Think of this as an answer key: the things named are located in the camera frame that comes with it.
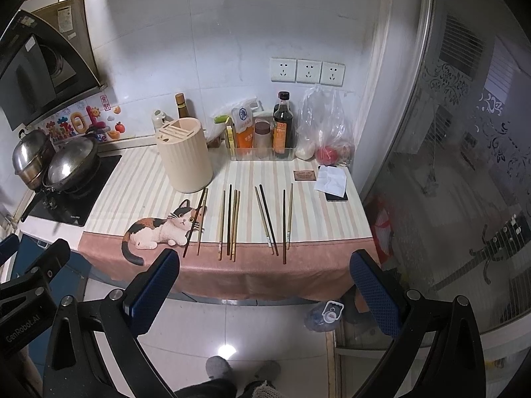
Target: beige knife block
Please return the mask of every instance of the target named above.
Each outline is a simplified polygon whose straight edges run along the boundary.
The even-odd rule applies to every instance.
[[[212,164],[201,122],[180,118],[168,122],[155,133],[160,158],[169,182],[181,193],[193,193],[212,180]]]

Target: chopsticks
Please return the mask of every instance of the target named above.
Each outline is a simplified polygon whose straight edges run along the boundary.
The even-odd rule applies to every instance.
[[[218,228],[218,260],[221,260],[221,252],[223,249],[223,224],[225,223],[225,190],[223,190],[223,196],[221,197],[221,205],[219,207],[219,228]]]
[[[232,209],[232,219],[230,221],[230,225],[232,226],[230,229],[230,242],[229,242],[229,255],[230,260],[232,260],[232,248],[233,248],[233,240],[234,240],[234,225],[236,224],[236,202],[238,200],[238,190],[234,190],[234,199],[233,199],[233,209]]]
[[[204,221],[204,212],[206,210],[206,197],[207,196],[208,196],[208,187],[205,187],[203,204],[200,206],[200,208],[203,209],[203,212],[201,213],[201,224],[199,225],[199,235],[197,235],[197,255],[199,255],[199,248],[201,247],[201,235],[203,234],[203,221]]]
[[[264,201],[264,209],[265,209],[265,215],[267,216],[267,222],[269,223],[269,228],[271,229],[271,239],[273,240],[274,251],[276,252],[278,256],[277,242],[274,239],[273,225],[271,224],[271,217],[269,215],[269,210],[267,209],[266,195],[264,194],[264,188],[262,187],[262,184],[260,184],[260,192],[262,193],[262,200]]]
[[[282,193],[282,264],[286,264],[286,191]]]
[[[254,187],[254,192],[257,194],[258,208],[260,209],[260,216],[262,217],[262,225],[264,226],[267,245],[271,248],[271,254],[274,255],[273,246],[271,245],[271,238],[269,236],[269,229],[267,228],[266,217],[264,216],[264,209],[262,208],[262,202],[260,201],[260,195],[258,194],[257,187]]]
[[[204,197],[204,193],[206,190],[208,189],[205,187],[203,189],[203,193],[201,193],[201,198],[199,199],[199,205],[197,209],[195,210],[195,216],[194,216],[194,221],[192,222],[192,228],[190,229],[190,233],[187,238],[187,244],[184,247],[184,251],[183,251],[183,259],[187,256],[188,246],[190,245],[190,239],[192,239],[192,233],[194,232],[194,227],[195,227],[195,224],[197,223],[197,215],[199,214],[199,210],[201,209],[201,205],[203,204],[203,197]]]
[[[229,205],[227,214],[227,255],[230,255],[230,200],[232,198],[232,184],[229,186]]]
[[[238,213],[240,212],[240,195],[242,194],[241,191],[235,191],[235,197],[236,197],[236,213],[234,215],[233,220],[233,246],[230,251],[230,258],[233,262],[236,261],[236,237],[238,234]]]
[[[293,211],[293,183],[291,183],[291,188],[289,189],[289,213],[288,213],[288,235],[286,236],[289,250],[289,243],[291,241],[291,213]]]

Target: soy sauce bottle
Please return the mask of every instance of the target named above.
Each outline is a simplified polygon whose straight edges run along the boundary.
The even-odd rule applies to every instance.
[[[278,93],[273,113],[273,151],[277,158],[288,158],[286,148],[293,148],[293,114],[289,110],[289,92]]]

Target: black pants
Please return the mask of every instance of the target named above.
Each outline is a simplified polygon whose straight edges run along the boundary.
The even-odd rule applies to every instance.
[[[239,398],[251,398],[254,389],[263,384],[262,380],[249,383]],[[229,380],[217,378],[204,383],[188,386],[175,391],[177,398],[236,398],[237,388]]]

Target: blue gripper pad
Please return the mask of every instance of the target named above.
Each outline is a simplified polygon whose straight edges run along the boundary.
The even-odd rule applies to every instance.
[[[383,271],[365,250],[358,250],[350,257],[350,276],[367,302],[381,331],[393,338],[400,334],[405,299],[393,298],[396,288],[386,289]]]
[[[0,241],[0,266],[18,251],[19,244],[19,237],[14,233]]]
[[[124,313],[133,336],[145,334],[179,276],[179,255],[167,248],[125,290]]]

